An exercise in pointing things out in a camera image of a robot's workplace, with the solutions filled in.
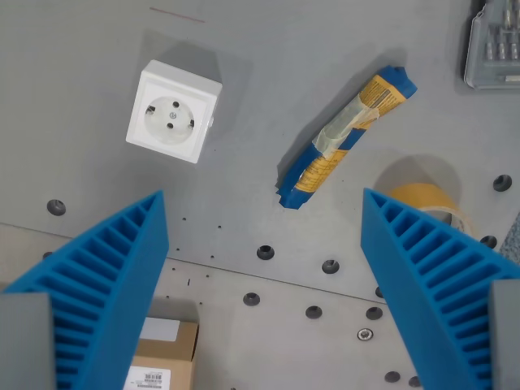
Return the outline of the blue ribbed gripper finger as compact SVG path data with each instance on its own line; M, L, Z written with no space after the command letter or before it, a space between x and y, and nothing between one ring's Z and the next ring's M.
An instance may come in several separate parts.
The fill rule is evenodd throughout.
M169 250L163 192L122 209L6 287L50 300L59 389L121 389Z
M492 388L488 298L519 266L420 210L363 191L361 247L425 389Z

